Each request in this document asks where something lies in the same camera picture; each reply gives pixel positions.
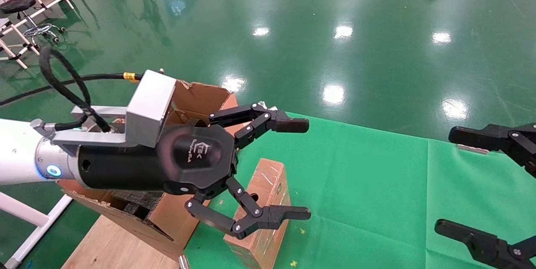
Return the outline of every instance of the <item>green cloth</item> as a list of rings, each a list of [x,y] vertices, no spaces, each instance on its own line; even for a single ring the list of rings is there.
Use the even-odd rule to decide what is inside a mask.
[[[312,212],[290,221],[275,268],[487,267],[464,244],[437,235],[438,219],[509,243],[536,235],[536,180],[507,156],[308,118],[308,133],[269,132],[240,154],[242,185],[260,158],[283,162],[292,204]],[[233,216],[238,204],[224,193],[211,207]],[[200,224],[186,247],[191,266],[243,268],[223,236]]]

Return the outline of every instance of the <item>black cable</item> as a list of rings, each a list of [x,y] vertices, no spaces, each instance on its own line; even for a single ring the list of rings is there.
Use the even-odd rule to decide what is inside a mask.
[[[141,80],[142,76],[143,74],[135,74],[134,78],[135,80]],[[89,74],[89,75],[80,76],[80,79],[85,82],[86,80],[124,80],[125,77],[123,73],[103,73],[103,74]],[[75,83],[74,79],[64,80],[63,82],[61,82],[62,85],[68,85],[68,84],[73,84],[73,83]],[[25,97],[48,91],[50,89],[53,89],[53,88],[48,85],[48,86],[44,86],[44,87],[41,87],[32,91],[21,93],[19,95],[5,99],[4,101],[0,101],[0,107],[6,106],[10,103],[21,100]]]
[[[84,101],[80,99],[76,94],[71,92],[67,87],[54,76],[52,73],[52,68],[50,66],[50,56],[54,56],[56,59],[59,59],[60,63],[67,69],[67,72],[71,74],[72,78],[78,85],[78,88],[80,88],[80,91],[82,91],[82,95],[84,96]],[[74,103],[76,106],[78,106],[83,112],[84,115],[77,120],[76,122],[67,122],[67,123],[59,123],[56,124],[55,130],[66,130],[66,129],[73,129],[76,127],[82,126],[82,124],[90,117],[98,126],[101,128],[103,132],[109,132],[110,126],[104,120],[99,114],[95,112],[91,108],[91,97],[90,93],[88,92],[88,88],[84,84],[84,82],[80,79],[80,75],[75,71],[71,63],[65,59],[65,57],[58,51],[53,50],[51,48],[44,48],[41,50],[41,55],[39,56],[39,67],[41,68],[41,73],[43,74],[44,78],[50,84],[56,91],[58,91],[61,95],[65,96],[71,103]]]

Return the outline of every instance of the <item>open cardboard box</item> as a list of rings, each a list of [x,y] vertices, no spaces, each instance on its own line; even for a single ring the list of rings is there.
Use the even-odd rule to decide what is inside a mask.
[[[172,104],[174,109],[168,114],[167,124],[184,124],[191,118],[208,123],[210,113],[237,106],[235,95],[224,88],[183,80],[177,80]],[[241,127],[243,125],[228,127],[226,130],[234,134]],[[63,187],[65,194],[106,216],[176,261],[183,254],[197,227],[198,220],[184,208],[184,203],[191,195],[163,193],[155,208],[142,220],[120,210],[126,202],[114,198],[107,190],[86,189],[72,180],[62,180],[58,184]]]

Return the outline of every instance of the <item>wooden plank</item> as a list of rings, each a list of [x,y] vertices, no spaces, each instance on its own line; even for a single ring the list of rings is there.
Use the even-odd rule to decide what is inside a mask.
[[[178,263],[100,216],[62,269],[177,269]]]

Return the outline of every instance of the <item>cardboard box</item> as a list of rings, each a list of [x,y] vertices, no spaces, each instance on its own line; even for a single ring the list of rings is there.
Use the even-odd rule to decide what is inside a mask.
[[[172,102],[174,109],[168,115],[167,124],[184,124],[191,118],[208,123],[210,113],[237,106],[235,95],[226,89],[183,80],[177,80]],[[243,126],[233,126],[226,130],[234,134],[241,127]],[[183,254],[197,227],[198,220],[184,208],[184,203],[191,195],[163,193],[155,208],[142,220],[123,212],[121,209],[126,202],[114,198],[111,191],[86,189],[76,181],[62,180],[58,183],[65,194],[106,216],[175,261]]]
[[[285,165],[281,162],[261,158],[246,191],[259,196],[259,206],[291,205]],[[245,211],[239,207],[234,219],[244,216]],[[288,223],[285,220],[278,230],[259,229],[243,240],[230,235],[225,235],[224,240],[247,268],[272,269]]]

